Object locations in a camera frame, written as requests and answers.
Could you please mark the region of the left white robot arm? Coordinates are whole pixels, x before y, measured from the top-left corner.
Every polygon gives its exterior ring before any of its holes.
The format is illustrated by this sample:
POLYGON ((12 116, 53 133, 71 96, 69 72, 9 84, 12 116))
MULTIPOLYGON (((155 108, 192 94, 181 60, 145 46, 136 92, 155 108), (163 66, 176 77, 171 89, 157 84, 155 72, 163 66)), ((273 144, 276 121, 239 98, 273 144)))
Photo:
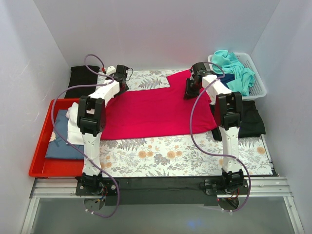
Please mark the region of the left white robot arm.
POLYGON ((117 65, 116 70, 109 75, 114 80, 105 78, 103 86, 79 99, 77 125, 82 134, 85 156, 82 176, 78 182, 87 194, 105 194, 103 174, 99 169, 99 145, 106 125, 106 106, 112 98, 129 90, 126 83, 129 70, 127 66, 117 65))

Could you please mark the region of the red t shirt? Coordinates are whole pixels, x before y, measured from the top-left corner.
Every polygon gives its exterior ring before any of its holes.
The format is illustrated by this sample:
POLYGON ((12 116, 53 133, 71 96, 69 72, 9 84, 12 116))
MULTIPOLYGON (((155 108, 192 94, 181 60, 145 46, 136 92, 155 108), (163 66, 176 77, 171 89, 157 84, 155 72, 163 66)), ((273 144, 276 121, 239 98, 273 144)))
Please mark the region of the red t shirt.
POLYGON ((190 71, 167 77, 169 87, 127 91, 109 101, 101 140, 203 133, 216 128, 210 98, 183 99, 190 71))

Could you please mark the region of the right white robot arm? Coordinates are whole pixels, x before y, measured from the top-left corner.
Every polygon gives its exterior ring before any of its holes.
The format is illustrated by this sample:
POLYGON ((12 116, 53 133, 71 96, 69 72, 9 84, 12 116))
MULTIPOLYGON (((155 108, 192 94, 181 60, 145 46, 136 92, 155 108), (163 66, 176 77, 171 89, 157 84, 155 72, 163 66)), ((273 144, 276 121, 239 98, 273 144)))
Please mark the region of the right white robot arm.
POLYGON ((191 76, 186 79, 184 99, 195 98, 198 103, 204 92, 214 98, 214 121, 220 130, 223 145, 223 163, 221 176, 204 181, 208 194, 217 191, 232 193, 239 190, 244 183, 244 174, 238 162, 238 133, 243 118, 242 95, 231 91, 205 62, 198 62, 190 68, 191 76))

